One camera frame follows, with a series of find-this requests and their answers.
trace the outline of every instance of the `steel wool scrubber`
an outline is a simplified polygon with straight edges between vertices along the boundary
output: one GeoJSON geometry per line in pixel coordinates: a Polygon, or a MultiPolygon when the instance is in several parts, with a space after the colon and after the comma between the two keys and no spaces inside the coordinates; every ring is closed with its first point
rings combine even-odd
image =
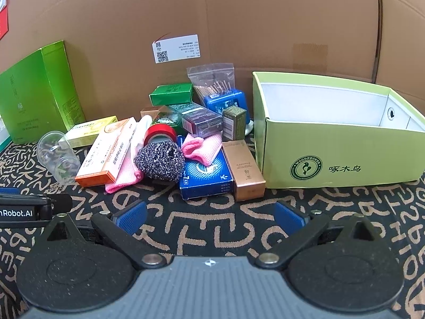
{"type": "Polygon", "coordinates": [[[184,156],[176,143],[161,141],[141,148],[134,164],[152,179],[177,182],[184,168],[184,156]]]}

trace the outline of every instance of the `cardboard wall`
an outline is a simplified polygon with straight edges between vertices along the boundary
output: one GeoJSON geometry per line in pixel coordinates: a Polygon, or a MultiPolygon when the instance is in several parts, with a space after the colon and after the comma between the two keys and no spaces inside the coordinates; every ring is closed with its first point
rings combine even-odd
{"type": "Polygon", "coordinates": [[[139,117],[157,85],[187,82],[186,68],[233,62],[252,102],[252,71],[371,81],[378,0],[9,0],[0,72],[65,40],[87,119],[139,117]],[[198,34],[201,57],[155,64],[152,43],[198,34]]]}
{"type": "Polygon", "coordinates": [[[394,88],[425,114],[425,0],[382,0],[376,83],[394,88]]]}

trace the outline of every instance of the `red tape roll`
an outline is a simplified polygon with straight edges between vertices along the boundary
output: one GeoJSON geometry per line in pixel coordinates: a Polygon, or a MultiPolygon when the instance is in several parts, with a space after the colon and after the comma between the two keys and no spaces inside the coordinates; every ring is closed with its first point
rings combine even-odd
{"type": "Polygon", "coordinates": [[[143,146],[166,140],[177,142],[177,133],[174,128],[164,123],[153,124],[144,135],[143,146]]]}

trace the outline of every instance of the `black carpet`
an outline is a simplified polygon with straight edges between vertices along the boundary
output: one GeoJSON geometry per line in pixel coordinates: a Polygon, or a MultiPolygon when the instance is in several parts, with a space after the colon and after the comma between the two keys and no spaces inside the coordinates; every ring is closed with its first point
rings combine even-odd
{"type": "MultiPolygon", "coordinates": [[[[253,138],[247,138],[253,150],[253,138]]],[[[83,161],[87,149],[78,150],[83,161]]],[[[264,198],[235,203],[231,194],[193,201],[182,200],[175,184],[144,180],[115,194],[104,186],[59,186],[36,157],[36,147],[10,145],[0,155],[0,186],[20,188],[22,194],[67,192],[71,215],[86,225],[93,213],[116,212],[136,199],[148,203],[146,224],[135,234],[166,257],[172,254],[257,256],[285,238],[273,221],[272,203],[281,199],[302,211],[319,209],[333,219],[354,212],[369,217],[404,268],[405,287],[394,306],[403,318],[423,318],[425,311],[425,184],[376,187],[266,190],[264,198]]],[[[0,231],[0,318],[14,318],[26,309],[16,287],[16,271],[42,229],[0,231]]]]}

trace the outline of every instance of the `metal screw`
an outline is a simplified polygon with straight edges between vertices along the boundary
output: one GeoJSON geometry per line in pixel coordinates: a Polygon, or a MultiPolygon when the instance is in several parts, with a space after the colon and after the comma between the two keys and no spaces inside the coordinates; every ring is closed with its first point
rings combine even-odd
{"type": "Polygon", "coordinates": [[[142,261],[148,265],[158,265],[162,262],[162,255],[150,253],[143,256],[142,261]]]}
{"type": "Polygon", "coordinates": [[[279,256],[275,253],[262,253],[258,259],[263,264],[276,264],[279,261],[279,256]]]}

